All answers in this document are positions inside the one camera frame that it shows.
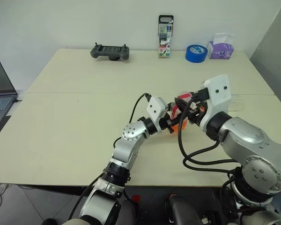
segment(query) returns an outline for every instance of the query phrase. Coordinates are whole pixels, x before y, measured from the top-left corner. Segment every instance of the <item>table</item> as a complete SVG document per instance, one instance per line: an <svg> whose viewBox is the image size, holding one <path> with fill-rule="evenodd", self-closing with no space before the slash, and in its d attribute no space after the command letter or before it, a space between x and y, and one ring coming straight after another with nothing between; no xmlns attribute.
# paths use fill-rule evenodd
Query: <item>table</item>
<svg viewBox="0 0 281 225"><path fill-rule="evenodd" d="M29 92L123 93L177 95L194 91L202 81L228 74L232 94L274 94L243 52L229 60L190 63L184 51L158 58L156 51L131 51L127 61L93 59L89 50L60 49L52 57Z"/></svg>
<svg viewBox="0 0 281 225"><path fill-rule="evenodd" d="M127 84L122 83L124 79L115 79L115 77L128 76L126 72L122 73L123 70L120 70L123 64L128 66L128 62L111 64L110 61L99 60L98 64L94 64L93 59L86 54L88 52L88 50L57 51L31 86L24 101L0 134L0 158L4 159L0 160L0 182L84 186L106 167L113 151L112 143L127 124L136 99L144 92L146 87L144 81L149 79L149 75L138 77L140 83L135 79L127 80ZM79 60L69 64L67 59L73 55L80 55L80 60L84 61L84 64L76 65ZM182 56L181 52L174 52L173 60L184 61L180 56ZM251 63L245 59L242 52L236 52L233 56L230 59L231 64L250 73L245 74L242 79L230 74L232 93L238 94L238 100L244 105L243 109L231 112L230 115L239 116L261 127L272 139L281 143L280 101L257 71L251 68ZM235 58L239 58L241 65L237 66ZM150 62L150 67L152 71L156 71L153 61ZM140 67L137 67L134 60L132 62L135 64L135 73L133 67L129 66L129 70L131 74L138 74ZM201 77L196 77L192 72L197 73L200 67L202 70L209 71L208 76L212 76L212 71L220 72L219 68L225 73L224 64L224 68L229 68L227 71L232 72L233 65L229 62L229 60L215 60L215 62L207 60L203 64L188 64L198 67L194 70L190 69L191 76L198 81ZM77 69L76 73L72 70L73 67ZM173 92L177 91L180 85L187 87L184 82L178 81L181 77L186 78L182 73L174 74L175 79L170 83L160 75L153 74L159 76L159 79L155 77L153 80L163 82L156 89L151 87L152 94L163 97L167 102L173 101L177 94ZM250 79L255 81L255 85L249 82ZM198 90L200 82L192 82L190 83L192 88L186 89ZM241 87L245 83L248 85L245 88ZM146 107L147 102L140 101L134 119L147 116ZM183 141L185 149L189 152L213 144L195 125L189 125L183 131ZM218 147L197 159L208 161L222 158L227 158L227 155L221 147ZM227 176L221 173L188 170L183 167L182 159L176 136L170 135L168 131L164 131L161 135L155 134L142 145L128 185L221 186L227 179ZM232 169L235 166L235 164L227 164L217 167Z"/></svg>
<svg viewBox="0 0 281 225"><path fill-rule="evenodd" d="M166 101L172 99L171 95L163 97ZM263 128L281 143L281 103L277 97L243 95L240 98L245 107L230 113L231 116ZM112 143L129 120L135 99L137 95L27 94L0 135L0 158L4 158L4 163L0 160L0 182L89 184L107 166ZM119 105L121 113L110 111L118 110ZM145 101L139 105L135 118L146 115L145 105ZM187 150L213 143L196 126L183 131L183 141ZM218 147L202 157L216 160L227 155ZM182 166L182 159L176 136L172 137L168 131L153 135L141 147L128 185L218 186L226 180L225 174L188 170Z"/></svg>

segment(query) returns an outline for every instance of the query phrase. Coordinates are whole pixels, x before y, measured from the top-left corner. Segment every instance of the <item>black controller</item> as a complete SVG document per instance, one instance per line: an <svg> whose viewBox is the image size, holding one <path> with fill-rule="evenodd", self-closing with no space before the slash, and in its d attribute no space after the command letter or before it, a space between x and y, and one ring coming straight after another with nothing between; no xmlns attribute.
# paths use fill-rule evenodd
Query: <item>black controller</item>
<svg viewBox="0 0 281 225"><path fill-rule="evenodd" d="M93 58L98 56L108 56L110 60L117 61L121 57L124 60L129 58L129 48L126 45L122 47L117 46L103 46L96 43L95 47L90 51Z"/></svg>

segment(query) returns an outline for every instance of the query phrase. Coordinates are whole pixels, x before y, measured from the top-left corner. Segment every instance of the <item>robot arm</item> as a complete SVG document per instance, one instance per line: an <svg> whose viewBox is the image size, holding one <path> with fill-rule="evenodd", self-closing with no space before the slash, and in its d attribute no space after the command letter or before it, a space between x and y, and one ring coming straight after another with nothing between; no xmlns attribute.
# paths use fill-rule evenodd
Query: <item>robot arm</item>
<svg viewBox="0 0 281 225"><path fill-rule="evenodd" d="M231 94L226 75L203 82L201 90L191 94L195 107L187 109L188 120L200 126L211 139L220 140L227 155L242 166L235 169L231 183L236 196L251 207L269 204L271 197L281 191L281 145L261 129L227 115ZM188 105L181 99L175 102L182 112ZM80 217L90 216L102 225L115 224L121 207L117 199L130 180L130 170L140 146L150 135L161 133L165 128L172 132L171 126L179 122L182 113L170 120L168 110L169 106L161 98L151 97L147 107L150 118L130 123L123 129Z"/></svg>
<svg viewBox="0 0 281 225"><path fill-rule="evenodd" d="M130 180L130 170L138 150L150 135L169 128L169 117L165 116L168 109L162 98L151 97L147 108L150 117L129 123L123 128L121 138L115 143L113 155L102 176L94 184L81 209L80 217L88 215L103 225L115 224L121 208L117 199Z"/></svg>

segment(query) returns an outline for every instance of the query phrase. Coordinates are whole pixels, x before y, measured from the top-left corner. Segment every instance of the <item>purple tissue box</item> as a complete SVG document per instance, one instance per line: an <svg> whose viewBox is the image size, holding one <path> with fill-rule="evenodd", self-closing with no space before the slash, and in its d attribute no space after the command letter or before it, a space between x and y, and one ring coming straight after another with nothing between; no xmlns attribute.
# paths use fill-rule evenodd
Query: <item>purple tissue box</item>
<svg viewBox="0 0 281 225"><path fill-rule="evenodd" d="M218 43L213 44L213 41L210 41L207 46L208 53L207 56L210 59L224 59L227 60L232 55L234 48L230 44Z"/></svg>

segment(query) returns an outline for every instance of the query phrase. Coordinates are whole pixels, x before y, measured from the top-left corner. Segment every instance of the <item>blue tape roll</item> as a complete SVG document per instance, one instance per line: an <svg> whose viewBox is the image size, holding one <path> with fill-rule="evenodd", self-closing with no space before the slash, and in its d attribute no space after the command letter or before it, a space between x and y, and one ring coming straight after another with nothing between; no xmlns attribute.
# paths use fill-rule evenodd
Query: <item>blue tape roll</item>
<svg viewBox="0 0 281 225"><path fill-rule="evenodd" d="M207 52L207 48L201 45L190 45L186 49L185 58L190 62L203 62Z"/></svg>

